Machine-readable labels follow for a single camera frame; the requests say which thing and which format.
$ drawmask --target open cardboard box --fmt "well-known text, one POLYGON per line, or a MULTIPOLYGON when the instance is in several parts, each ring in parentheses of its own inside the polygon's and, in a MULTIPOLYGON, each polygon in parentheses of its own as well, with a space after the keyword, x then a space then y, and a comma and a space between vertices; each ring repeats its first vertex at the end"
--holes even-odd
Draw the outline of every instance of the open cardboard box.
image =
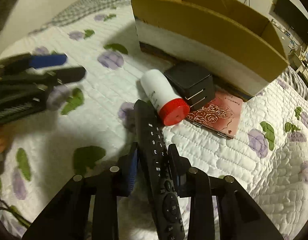
POLYGON ((143 51, 205 66, 245 100, 288 65, 271 22, 237 0, 131 1, 143 51))

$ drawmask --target red bottle cap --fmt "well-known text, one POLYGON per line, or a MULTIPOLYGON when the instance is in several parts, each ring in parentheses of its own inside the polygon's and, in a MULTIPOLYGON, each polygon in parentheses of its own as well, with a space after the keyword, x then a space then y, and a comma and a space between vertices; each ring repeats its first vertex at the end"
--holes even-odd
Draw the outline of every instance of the red bottle cap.
POLYGON ((184 120, 190 112, 189 105, 182 98, 175 98, 167 102, 158 115, 164 125, 170 126, 184 120))

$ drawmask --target remote control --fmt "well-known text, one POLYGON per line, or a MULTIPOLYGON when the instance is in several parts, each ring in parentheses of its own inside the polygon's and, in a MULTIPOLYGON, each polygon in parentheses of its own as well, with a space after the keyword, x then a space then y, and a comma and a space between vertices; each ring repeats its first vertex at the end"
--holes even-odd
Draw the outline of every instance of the remote control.
POLYGON ((163 126, 154 107, 142 100, 135 103, 134 112, 138 155, 146 179, 158 239, 183 240, 185 232, 168 166, 163 126))

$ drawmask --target bed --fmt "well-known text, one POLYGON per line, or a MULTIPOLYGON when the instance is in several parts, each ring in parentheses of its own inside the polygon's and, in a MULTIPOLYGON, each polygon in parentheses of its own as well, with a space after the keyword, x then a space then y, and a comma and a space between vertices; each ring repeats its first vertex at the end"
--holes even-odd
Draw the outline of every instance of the bed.
MULTIPOLYGON (((140 77, 148 69, 171 67, 140 51, 129 0, 80 0, 1 58, 54 51, 68 56, 64 67, 86 68, 86 78, 68 87, 81 91, 84 101, 6 127, 13 143, 4 155, 0 197, 29 221, 74 174, 98 174, 127 154, 135 140, 128 113, 137 99, 147 100, 140 77)), ((214 177, 234 176, 285 240, 308 220, 308 92, 303 85, 288 67, 244 103, 232 140, 185 120, 163 129, 166 144, 175 143, 192 166, 214 177)), ((179 204, 187 233, 190 200, 179 199, 179 204)), ((142 183, 136 182, 129 198, 119 199, 118 209, 120 239, 157 239, 142 183)), ((216 208, 214 215, 217 225, 216 208)), ((24 234, 12 215, 0 212, 0 219, 13 234, 24 234)))

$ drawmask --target white bottle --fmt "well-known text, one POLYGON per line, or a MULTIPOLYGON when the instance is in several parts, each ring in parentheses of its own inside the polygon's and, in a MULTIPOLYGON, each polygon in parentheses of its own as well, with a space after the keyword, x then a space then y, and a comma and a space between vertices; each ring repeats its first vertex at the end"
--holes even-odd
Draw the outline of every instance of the white bottle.
POLYGON ((174 125, 186 118, 190 112, 189 105, 158 69, 147 71, 140 83, 164 125, 174 125))

